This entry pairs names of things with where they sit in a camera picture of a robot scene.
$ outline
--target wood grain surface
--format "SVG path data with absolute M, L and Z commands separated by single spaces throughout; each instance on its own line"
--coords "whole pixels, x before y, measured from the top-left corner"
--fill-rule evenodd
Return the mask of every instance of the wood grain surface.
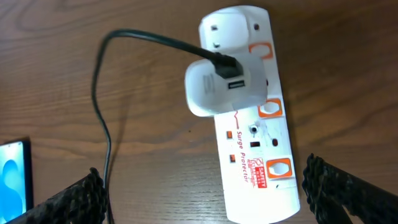
M 270 12 L 298 181 L 313 152 L 398 194 L 396 0 L 1 0 L 0 141 L 31 137 L 35 203 L 103 170 L 90 101 L 102 36 L 127 27 L 199 45 L 200 19 L 237 4 Z M 213 120 L 185 102 L 197 59 L 131 39 L 108 50 L 98 97 L 116 223 L 229 223 Z M 282 223 L 315 223 L 300 194 Z

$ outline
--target power socket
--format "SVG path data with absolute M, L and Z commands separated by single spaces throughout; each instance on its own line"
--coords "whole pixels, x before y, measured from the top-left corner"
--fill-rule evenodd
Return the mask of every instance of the power socket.
M 220 9 L 203 18 L 199 31 L 203 48 L 256 55 L 266 75 L 267 100 L 213 111 L 227 217 L 236 223 L 282 221 L 300 210 L 300 201 L 268 12 Z

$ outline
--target safety label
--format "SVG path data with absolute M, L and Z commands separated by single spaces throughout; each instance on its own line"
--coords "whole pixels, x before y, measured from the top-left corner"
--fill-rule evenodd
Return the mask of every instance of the safety label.
M 251 183 L 253 188 L 267 188 L 266 170 L 262 158 L 248 159 L 248 167 L 251 171 Z

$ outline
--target cable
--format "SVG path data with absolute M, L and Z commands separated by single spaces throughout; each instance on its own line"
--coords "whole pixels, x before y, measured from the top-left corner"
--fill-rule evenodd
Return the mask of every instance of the cable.
M 232 78 L 238 75 L 242 75 L 242 68 L 239 62 L 230 56 L 222 55 L 220 53 L 210 52 L 208 50 L 196 47 L 194 45 L 175 40 L 169 37 L 164 37 L 161 35 L 153 34 L 150 32 L 145 32 L 141 30 L 132 30 L 132 29 L 119 29 L 111 31 L 105 38 L 102 40 L 101 45 L 99 47 L 99 51 L 96 58 L 96 64 L 93 74 L 93 80 L 91 82 L 91 100 L 93 102 L 94 111 L 99 119 L 99 123 L 101 124 L 107 143 L 106 157 L 105 157 L 105 165 L 104 165 L 104 188 L 108 192 L 109 196 L 109 159 L 111 157 L 112 150 L 112 140 L 111 135 L 109 133 L 108 127 L 105 123 L 105 120 L 101 114 L 100 108 L 98 107 L 98 102 L 96 98 L 96 87 L 98 82 L 98 75 L 100 74 L 101 66 L 103 63 L 103 58 L 105 54 L 106 47 L 109 44 L 109 41 L 116 37 L 132 37 L 142 40 L 148 40 L 151 42 L 157 42 L 159 44 L 163 44 L 169 47 L 173 47 L 176 49 L 180 49 L 186 52 L 190 52 L 195 55 L 199 55 L 203 58 L 210 60 L 215 66 L 216 73 L 223 78 Z M 111 211 L 111 203 L 108 203 L 107 209 L 107 219 L 109 224 L 113 224 L 113 216 Z

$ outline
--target phone screen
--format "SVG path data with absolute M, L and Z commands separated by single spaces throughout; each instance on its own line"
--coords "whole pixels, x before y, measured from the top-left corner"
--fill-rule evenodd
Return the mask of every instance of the phone screen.
M 22 142 L 0 146 L 0 224 L 27 210 L 24 166 Z

